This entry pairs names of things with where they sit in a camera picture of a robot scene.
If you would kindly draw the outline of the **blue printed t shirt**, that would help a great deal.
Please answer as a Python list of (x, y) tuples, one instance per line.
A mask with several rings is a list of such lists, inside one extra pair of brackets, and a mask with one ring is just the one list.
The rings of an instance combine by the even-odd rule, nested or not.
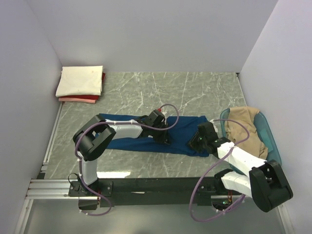
[(157, 143), (151, 137), (114, 139), (108, 145), (108, 149), (124, 151), (156, 152), (181, 154), (187, 156), (208, 157), (206, 150), (198, 153), (188, 146), (188, 142), (197, 132), (197, 126), (207, 122), (205, 116), (181, 116), (177, 125), (168, 131), (169, 144)]

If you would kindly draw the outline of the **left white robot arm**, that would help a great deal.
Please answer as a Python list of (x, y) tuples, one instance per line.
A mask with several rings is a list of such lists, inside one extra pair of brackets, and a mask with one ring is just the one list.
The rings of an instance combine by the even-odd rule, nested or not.
[(130, 120), (110, 120), (98, 114), (73, 136), (75, 154), (79, 161), (80, 190), (87, 196), (99, 191), (98, 158), (111, 141), (124, 138), (152, 138), (157, 143), (169, 144), (168, 123), (160, 110), (148, 116)]

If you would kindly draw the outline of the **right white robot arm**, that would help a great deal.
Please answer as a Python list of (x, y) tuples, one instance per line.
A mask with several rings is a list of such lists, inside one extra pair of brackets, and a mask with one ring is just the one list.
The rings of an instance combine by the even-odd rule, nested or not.
[(210, 154), (219, 160), (233, 165), (239, 171), (224, 170), (215, 176), (214, 190), (221, 195), (232, 190), (253, 199), (263, 212), (269, 212), (293, 198), (293, 191), (281, 165), (276, 160), (257, 158), (239, 148), (247, 141), (250, 133), (247, 128), (244, 139), (231, 142), (225, 137), (219, 138), (211, 122), (198, 125), (199, 142)]

